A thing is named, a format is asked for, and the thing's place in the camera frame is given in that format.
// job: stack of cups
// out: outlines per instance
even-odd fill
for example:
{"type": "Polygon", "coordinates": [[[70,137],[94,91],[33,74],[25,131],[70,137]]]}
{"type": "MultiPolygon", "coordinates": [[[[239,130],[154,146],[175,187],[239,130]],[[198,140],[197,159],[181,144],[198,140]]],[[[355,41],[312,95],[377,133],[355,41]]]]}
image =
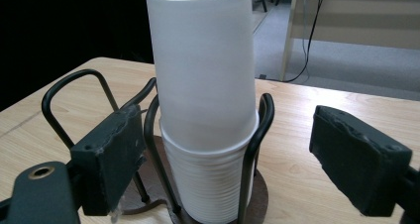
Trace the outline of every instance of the stack of cups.
{"type": "Polygon", "coordinates": [[[147,3],[161,135],[182,206],[198,222],[228,223],[259,124],[252,0],[147,3]]]}

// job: power cord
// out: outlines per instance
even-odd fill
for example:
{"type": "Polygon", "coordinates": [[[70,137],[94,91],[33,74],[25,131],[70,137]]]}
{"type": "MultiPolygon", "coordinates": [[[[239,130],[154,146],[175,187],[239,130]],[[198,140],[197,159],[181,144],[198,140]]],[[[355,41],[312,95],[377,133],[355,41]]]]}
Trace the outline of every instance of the power cord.
{"type": "Polygon", "coordinates": [[[318,14],[319,14],[319,10],[321,8],[322,5],[322,1],[323,0],[318,0],[318,7],[317,7],[317,11],[316,11],[316,15],[315,15],[315,19],[314,22],[312,24],[312,30],[311,30],[311,34],[309,36],[309,41],[308,41],[308,48],[307,51],[305,51],[305,47],[304,47],[304,40],[305,40],[305,32],[306,32],[306,0],[303,0],[304,2],[304,12],[303,12],[303,17],[304,17],[304,29],[303,29],[303,39],[302,39],[302,47],[303,47],[303,52],[305,54],[305,66],[303,66],[303,69],[299,72],[299,74],[297,74],[294,78],[288,79],[288,80],[283,80],[283,82],[291,82],[294,81],[296,78],[298,78],[303,71],[305,71],[305,69],[307,68],[308,65],[308,61],[309,61],[309,49],[311,47],[311,42],[312,42],[312,36],[314,34],[315,31],[315,26],[316,26],[316,21],[318,19],[318,14]]]}

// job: holder base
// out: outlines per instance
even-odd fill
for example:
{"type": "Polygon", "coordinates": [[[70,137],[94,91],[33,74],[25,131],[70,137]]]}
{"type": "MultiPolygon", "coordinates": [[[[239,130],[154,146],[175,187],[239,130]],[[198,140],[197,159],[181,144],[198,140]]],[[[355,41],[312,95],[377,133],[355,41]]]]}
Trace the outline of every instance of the holder base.
{"type": "MultiPolygon", "coordinates": [[[[198,224],[199,222],[195,221],[192,217],[186,213],[185,209],[182,208],[182,203],[179,198],[179,193],[177,192],[175,182],[173,180],[172,172],[170,171],[169,162],[166,158],[166,153],[164,151],[163,143],[161,137],[155,136],[155,143],[160,155],[160,159],[163,163],[166,174],[169,178],[170,185],[173,188],[176,199],[181,206],[181,210],[178,213],[173,213],[172,208],[170,207],[167,196],[161,186],[160,180],[158,178],[157,171],[150,161],[150,154],[148,150],[145,150],[146,162],[142,164],[139,168],[139,174],[142,178],[143,184],[146,188],[146,191],[150,199],[146,202],[142,201],[142,197],[139,195],[139,192],[136,188],[136,185],[133,181],[127,187],[124,197],[121,200],[121,210],[123,215],[134,215],[146,212],[152,208],[160,205],[166,204],[170,219],[174,224],[198,224]]],[[[263,223],[266,209],[268,207],[268,190],[266,188],[265,181],[263,176],[258,170],[256,170],[256,175],[254,176],[253,183],[253,192],[250,200],[250,204],[247,209],[246,220],[249,223],[260,224],[263,223]]]]}

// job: black cable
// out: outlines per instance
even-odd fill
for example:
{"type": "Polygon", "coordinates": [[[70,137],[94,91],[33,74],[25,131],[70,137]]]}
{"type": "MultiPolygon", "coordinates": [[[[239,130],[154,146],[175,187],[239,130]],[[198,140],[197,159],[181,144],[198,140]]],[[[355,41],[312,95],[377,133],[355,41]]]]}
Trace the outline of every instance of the black cable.
{"type": "Polygon", "coordinates": [[[306,50],[307,52],[305,54],[305,66],[303,66],[303,69],[294,78],[291,78],[291,79],[288,79],[288,80],[283,80],[283,82],[291,82],[291,81],[294,81],[296,78],[298,78],[303,73],[303,71],[305,71],[305,69],[306,69],[306,67],[308,65],[308,61],[309,61],[309,49],[311,47],[312,36],[314,34],[314,31],[315,31],[316,21],[318,19],[318,14],[319,14],[319,10],[321,8],[322,1],[323,0],[318,0],[318,7],[317,7],[317,11],[316,11],[314,22],[312,24],[311,35],[309,36],[308,49],[306,50]]]}

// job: light wood tabletop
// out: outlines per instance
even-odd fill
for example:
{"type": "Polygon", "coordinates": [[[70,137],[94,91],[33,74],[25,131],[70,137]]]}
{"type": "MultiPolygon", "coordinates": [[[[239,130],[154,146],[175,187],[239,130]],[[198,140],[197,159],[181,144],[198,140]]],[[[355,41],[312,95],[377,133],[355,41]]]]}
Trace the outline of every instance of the light wood tabletop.
{"type": "MultiPolygon", "coordinates": [[[[92,68],[107,80],[119,106],[152,78],[152,64],[99,57],[76,70],[92,68]]],[[[0,113],[0,199],[11,196],[16,176],[44,162],[67,163],[69,151],[41,109],[54,81],[0,113]]],[[[402,209],[391,217],[365,217],[340,192],[309,152],[316,105],[351,113],[413,150],[411,166],[420,167],[420,102],[336,91],[256,79],[256,99],[271,94],[275,116],[261,144],[258,170],[268,189],[264,223],[398,223],[402,209]]],[[[156,91],[140,103],[148,108],[156,91]]],[[[52,100],[52,112],[74,143],[112,113],[94,76],[83,76],[52,100]]],[[[158,125],[155,131],[159,135],[158,125]]],[[[111,223],[109,216],[84,216],[82,223],[111,223]]],[[[170,223],[165,205],[137,215],[123,215],[118,223],[170,223]]]]}

